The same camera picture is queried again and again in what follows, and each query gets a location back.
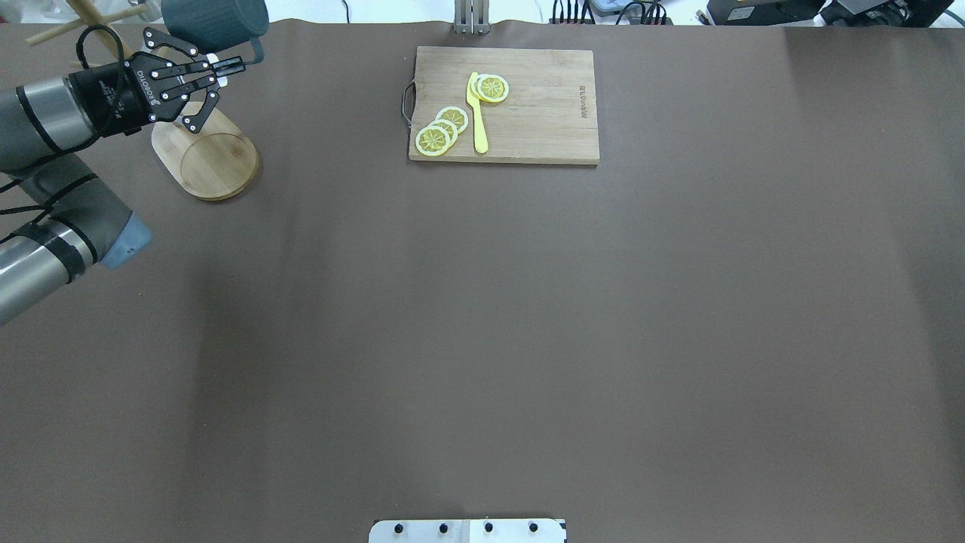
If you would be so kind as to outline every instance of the wooden cutting board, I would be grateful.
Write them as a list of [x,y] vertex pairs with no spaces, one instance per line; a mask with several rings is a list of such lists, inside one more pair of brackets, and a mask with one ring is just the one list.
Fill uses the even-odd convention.
[[[510,84],[506,100],[482,104],[489,139],[484,155],[473,147],[473,110],[466,103],[473,71],[502,75]],[[420,46],[415,83],[413,160],[599,164],[592,51]],[[445,155],[427,157],[416,150],[416,132],[448,105],[466,110],[469,127]]]

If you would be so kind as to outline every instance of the lemon slice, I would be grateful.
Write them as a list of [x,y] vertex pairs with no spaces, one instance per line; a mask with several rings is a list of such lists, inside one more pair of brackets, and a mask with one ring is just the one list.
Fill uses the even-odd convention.
[[510,84],[501,75],[480,73],[473,83],[473,91],[480,100],[499,103],[510,95]]
[[430,127],[433,127],[433,126],[442,127],[446,131],[446,133],[449,134],[450,147],[454,145],[456,139],[459,137],[459,127],[457,127],[454,122],[449,121],[447,119],[436,119],[435,121],[432,121],[428,125]]
[[446,129],[437,125],[429,125],[416,133],[416,149],[427,157],[438,157],[452,145],[453,139],[449,137]]
[[445,119],[456,126],[458,133],[462,134],[463,130],[469,126],[469,115],[461,107],[456,107],[450,105],[449,107],[443,107],[435,114],[436,119]]

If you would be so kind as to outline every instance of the white bracket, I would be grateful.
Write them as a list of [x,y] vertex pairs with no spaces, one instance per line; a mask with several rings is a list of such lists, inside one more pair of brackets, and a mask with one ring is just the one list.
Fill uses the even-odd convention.
[[457,34],[489,34],[489,0],[455,0]]
[[369,543],[566,543],[558,519],[380,521]]

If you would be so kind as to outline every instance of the knife handle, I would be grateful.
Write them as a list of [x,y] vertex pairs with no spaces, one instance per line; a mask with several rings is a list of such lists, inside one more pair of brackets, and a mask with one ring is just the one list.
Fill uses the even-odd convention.
[[479,106],[473,108],[473,143],[476,152],[485,155],[489,151],[489,139],[485,137],[485,126],[483,126],[483,109]]

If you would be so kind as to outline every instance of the yellow knife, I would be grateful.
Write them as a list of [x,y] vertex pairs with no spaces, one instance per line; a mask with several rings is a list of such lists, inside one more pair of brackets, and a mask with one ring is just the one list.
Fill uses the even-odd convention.
[[473,142],[476,152],[485,155],[489,151],[489,140],[485,137],[485,127],[483,126],[483,110],[480,108],[480,99],[473,94],[473,81],[479,76],[477,71],[473,71],[466,83],[466,103],[473,108]]

